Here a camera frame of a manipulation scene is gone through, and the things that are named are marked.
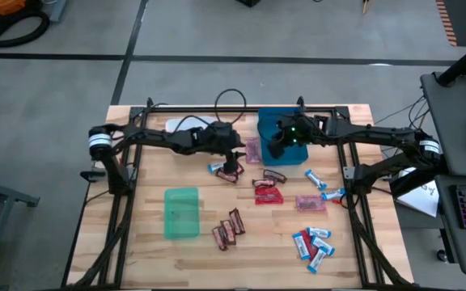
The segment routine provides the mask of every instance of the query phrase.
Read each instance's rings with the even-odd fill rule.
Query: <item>black hose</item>
[[[0,35],[10,28],[12,25],[18,23],[21,20],[28,19],[31,17],[38,17],[41,19],[40,25],[35,31],[27,34],[26,36],[17,37],[11,40],[0,40],[0,48],[10,48],[21,44],[27,44],[34,41],[44,35],[49,27],[49,17],[43,11],[27,10],[24,9],[15,13],[14,15],[0,16],[2,18],[0,24]]]

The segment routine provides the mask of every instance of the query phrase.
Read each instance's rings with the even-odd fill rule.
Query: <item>wooden table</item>
[[[349,106],[354,124],[373,123],[369,105],[346,106]],[[236,115],[224,113],[221,118],[232,120]],[[107,122],[124,124],[128,116],[129,106],[113,106],[109,109]],[[185,114],[151,113],[147,127],[164,129],[167,120],[182,116]],[[257,137],[256,122],[256,114],[250,113],[244,115],[234,127],[243,139]],[[357,144],[357,149],[361,163],[373,164],[382,159],[376,145]],[[304,176],[308,169],[326,180],[328,188],[343,187],[336,147],[309,146],[308,152],[309,159],[300,166],[269,167],[289,177],[286,184],[278,185],[285,197],[284,204],[256,206],[251,180],[261,177],[263,165],[246,164],[241,158],[246,171],[238,184],[233,185],[206,170],[208,164],[221,161],[221,157],[208,154],[182,156],[170,150],[144,146],[122,288],[360,287],[347,210],[331,202],[328,202],[325,213],[299,213],[295,209],[294,198],[297,195],[318,195],[318,190]],[[382,182],[376,186],[388,188]],[[163,237],[164,193],[169,188],[186,187],[197,187],[199,191],[201,235],[192,240],[166,240]],[[89,189],[88,198],[106,189],[107,183],[95,183]],[[392,197],[374,191],[368,200],[380,249],[406,280],[413,281]],[[78,280],[102,250],[111,204],[112,197],[105,195],[86,206],[68,284]],[[235,207],[240,211],[247,233],[237,237],[236,247],[220,251],[215,246],[211,230],[221,220],[227,219],[228,212]],[[306,269],[308,261],[299,259],[291,237],[307,226],[333,232],[328,242],[336,248],[336,253],[323,262],[317,275]],[[367,249],[365,257],[372,281],[375,276]],[[109,280],[112,280],[114,268],[110,268]]]

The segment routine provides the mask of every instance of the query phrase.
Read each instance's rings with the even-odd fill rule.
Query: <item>black floor stripe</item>
[[[450,66],[456,60],[396,60],[350,59],[322,57],[207,57],[207,56],[133,56],[132,61],[195,62],[195,63],[248,63],[248,64],[303,64],[303,65],[412,65]]]
[[[142,28],[143,16],[145,15],[146,4],[148,2],[149,0],[142,0],[139,5],[138,14],[136,15],[136,20],[134,21],[133,31],[130,34],[129,45],[127,45],[125,59],[121,64],[116,86],[114,87],[114,92],[112,93],[111,105],[118,105],[120,103],[121,92],[123,91],[125,80],[127,79],[127,73],[129,72],[130,62],[132,61],[134,49],[136,48],[136,42],[138,42],[138,35],[140,29]]]
[[[124,55],[56,54],[56,53],[0,53],[0,59],[63,60],[63,61],[122,61]]]

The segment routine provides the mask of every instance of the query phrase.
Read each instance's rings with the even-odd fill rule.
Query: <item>pink candy bar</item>
[[[260,140],[258,137],[246,138],[246,163],[259,163],[261,161]]]
[[[327,209],[321,196],[296,196],[298,211],[325,211]]]

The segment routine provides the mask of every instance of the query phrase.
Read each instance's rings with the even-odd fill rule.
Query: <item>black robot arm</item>
[[[112,135],[122,132],[120,141],[112,145]],[[108,173],[109,192],[117,194],[129,190],[129,177],[126,169],[116,156],[132,145],[158,146],[173,150],[177,154],[195,153],[220,154],[226,156],[224,172],[237,170],[237,158],[244,153],[233,152],[234,148],[244,147],[240,135],[232,124],[215,121],[205,129],[198,127],[167,133],[165,131],[142,129],[134,124],[105,124],[89,131],[89,152],[93,160],[100,161]]]
[[[344,119],[325,116],[306,116],[297,110],[292,116],[282,116],[277,122],[280,129],[268,145],[274,158],[283,155],[288,146],[307,144],[334,146],[360,142],[380,146],[393,146],[401,154],[377,162],[344,168],[349,190],[358,194],[371,192],[374,182],[386,175],[395,175],[409,167],[416,167],[413,175],[406,175],[392,184],[394,197],[405,194],[442,174],[445,167],[439,145],[421,129],[395,129],[368,125],[354,125]]]

